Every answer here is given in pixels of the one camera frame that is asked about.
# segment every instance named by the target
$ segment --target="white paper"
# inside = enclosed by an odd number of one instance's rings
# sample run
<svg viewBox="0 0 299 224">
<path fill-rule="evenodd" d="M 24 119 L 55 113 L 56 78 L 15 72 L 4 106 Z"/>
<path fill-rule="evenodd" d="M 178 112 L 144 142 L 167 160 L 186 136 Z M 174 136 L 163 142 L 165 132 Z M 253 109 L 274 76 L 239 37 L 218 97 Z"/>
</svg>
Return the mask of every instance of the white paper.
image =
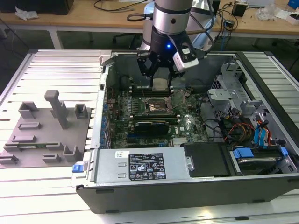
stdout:
<svg viewBox="0 0 299 224">
<path fill-rule="evenodd" d="M 285 11 L 285 10 L 277 10 L 277 12 L 275 13 L 275 16 L 285 20 L 289 15 L 291 14 L 291 12 Z"/>
<path fill-rule="evenodd" d="M 15 10 L 16 12 L 14 14 L 23 20 L 38 18 L 37 12 L 35 11 L 27 12 L 27 11 L 20 10 L 17 7 L 15 7 Z"/>
<path fill-rule="evenodd" d="M 115 157 L 116 158 L 128 158 L 130 154 L 130 151 L 116 151 Z"/>
</svg>

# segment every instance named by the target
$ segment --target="table leg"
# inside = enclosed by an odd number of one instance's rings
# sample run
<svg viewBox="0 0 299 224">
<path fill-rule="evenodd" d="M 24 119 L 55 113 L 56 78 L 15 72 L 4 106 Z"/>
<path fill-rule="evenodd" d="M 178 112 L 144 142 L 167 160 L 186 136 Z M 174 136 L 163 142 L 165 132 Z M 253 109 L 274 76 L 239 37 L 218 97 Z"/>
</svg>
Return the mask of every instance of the table leg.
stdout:
<svg viewBox="0 0 299 224">
<path fill-rule="evenodd" d="M 7 38 L 7 35 L 6 35 L 4 29 L 0 29 L 0 38 L 1 38 L 1 39 L 6 39 L 6 38 Z"/>
<path fill-rule="evenodd" d="M 92 32 L 88 32 L 88 36 L 89 36 L 89 41 L 93 42 L 94 41 L 93 33 Z"/>
<path fill-rule="evenodd" d="M 54 48 L 56 50 L 62 50 L 64 47 L 62 45 L 61 39 L 58 36 L 57 31 L 56 30 L 49 30 L 49 33 L 50 33 Z"/>
<path fill-rule="evenodd" d="M 260 40 L 260 38 L 256 38 L 254 41 L 253 41 L 253 43 L 252 43 L 252 46 L 256 46 L 257 45 L 257 43 L 258 43 L 258 41 Z"/>
</svg>

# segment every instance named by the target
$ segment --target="black box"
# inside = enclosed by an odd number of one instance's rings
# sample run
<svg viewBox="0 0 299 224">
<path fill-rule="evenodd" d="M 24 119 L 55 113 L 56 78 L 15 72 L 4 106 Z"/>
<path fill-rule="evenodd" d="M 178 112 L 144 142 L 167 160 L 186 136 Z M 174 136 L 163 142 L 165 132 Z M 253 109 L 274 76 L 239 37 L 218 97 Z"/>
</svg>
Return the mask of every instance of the black box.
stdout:
<svg viewBox="0 0 299 224">
<path fill-rule="evenodd" d="M 15 6 L 24 11 L 67 15 L 74 0 L 0 0 L 2 13 L 15 12 Z"/>
<path fill-rule="evenodd" d="M 245 10 L 247 9 L 247 7 L 248 7 L 248 4 L 236 2 L 234 4 L 233 10 L 232 10 L 232 14 L 234 16 L 240 16 L 240 17 L 242 17 L 244 15 Z"/>
</svg>

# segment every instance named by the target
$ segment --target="blue tab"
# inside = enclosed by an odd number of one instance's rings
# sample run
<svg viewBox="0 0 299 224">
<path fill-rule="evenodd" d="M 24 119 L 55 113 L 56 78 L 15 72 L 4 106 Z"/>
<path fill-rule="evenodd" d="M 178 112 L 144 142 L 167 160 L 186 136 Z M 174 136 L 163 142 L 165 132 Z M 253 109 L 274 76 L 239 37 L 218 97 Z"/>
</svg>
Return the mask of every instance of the blue tab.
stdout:
<svg viewBox="0 0 299 224">
<path fill-rule="evenodd" d="M 244 157 L 254 157 L 250 148 L 237 148 L 233 151 L 236 159 Z"/>
<path fill-rule="evenodd" d="M 287 156 L 287 155 L 288 155 L 288 151 L 286 150 L 285 147 L 281 147 L 280 150 L 281 150 L 281 152 L 282 152 L 282 154 L 283 154 L 284 156 Z"/>
<path fill-rule="evenodd" d="M 73 173 L 83 173 L 83 169 L 84 169 L 84 165 L 75 164 L 75 165 L 73 165 L 73 168 L 71 171 Z"/>
<path fill-rule="evenodd" d="M 239 159 L 241 157 L 241 155 L 240 155 L 240 153 L 239 153 L 238 150 L 234 150 L 233 154 L 234 154 L 234 156 L 235 156 L 236 159 Z"/>
</svg>

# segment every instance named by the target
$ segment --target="gray plastic post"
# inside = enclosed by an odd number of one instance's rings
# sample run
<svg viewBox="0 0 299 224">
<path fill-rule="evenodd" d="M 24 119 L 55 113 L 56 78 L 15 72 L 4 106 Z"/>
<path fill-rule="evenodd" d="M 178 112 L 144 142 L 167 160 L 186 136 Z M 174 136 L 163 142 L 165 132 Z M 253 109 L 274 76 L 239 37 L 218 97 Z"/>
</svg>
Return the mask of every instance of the gray plastic post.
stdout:
<svg viewBox="0 0 299 224">
<path fill-rule="evenodd" d="M 58 90 L 47 90 L 45 93 L 45 100 L 49 101 L 53 111 L 60 123 L 62 129 L 67 129 L 67 119 L 65 110 L 61 107 L 61 103 L 58 100 Z"/>
</svg>

